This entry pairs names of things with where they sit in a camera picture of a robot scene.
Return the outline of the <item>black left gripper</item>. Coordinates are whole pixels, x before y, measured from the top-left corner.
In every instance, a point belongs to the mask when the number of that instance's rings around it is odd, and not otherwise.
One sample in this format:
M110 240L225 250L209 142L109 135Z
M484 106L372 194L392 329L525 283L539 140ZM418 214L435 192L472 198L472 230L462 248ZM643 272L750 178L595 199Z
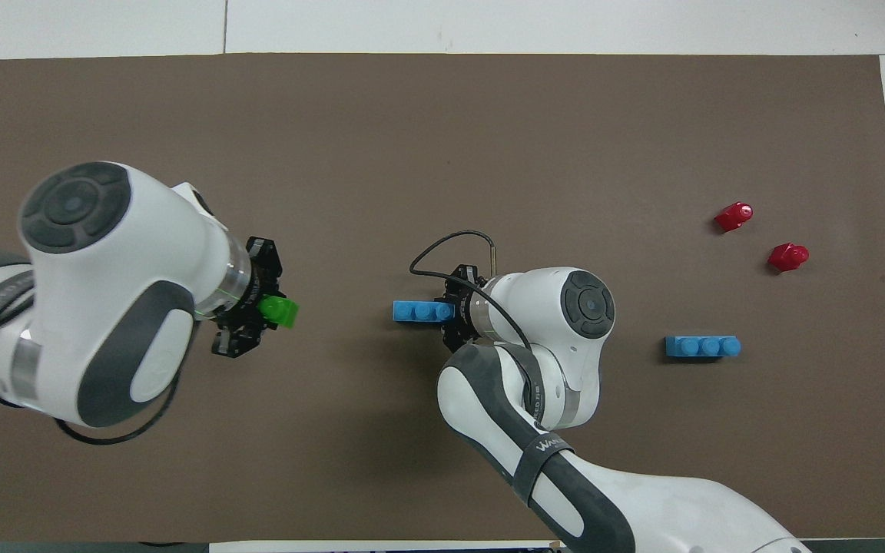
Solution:
M261 342L261 328L248 326L261 319L257 305L265 296L283 296L280 278L283 273L280 253L273 240L249 237L250 272L248 283L235 304L219 315L219 328L212 343L212 354L237 358Z

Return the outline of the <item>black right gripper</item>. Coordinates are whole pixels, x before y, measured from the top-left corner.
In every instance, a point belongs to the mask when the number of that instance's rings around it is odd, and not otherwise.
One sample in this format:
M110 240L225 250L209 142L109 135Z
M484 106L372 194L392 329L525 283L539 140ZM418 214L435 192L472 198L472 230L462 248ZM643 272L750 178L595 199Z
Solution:
M456 302L456 318L443 323L442 342L448 350L458 350L474 339L480 339L480 333L474 327L471 305L475 297L474 286L480 283L480 272L476 265L458 265L445 279L443 301Z

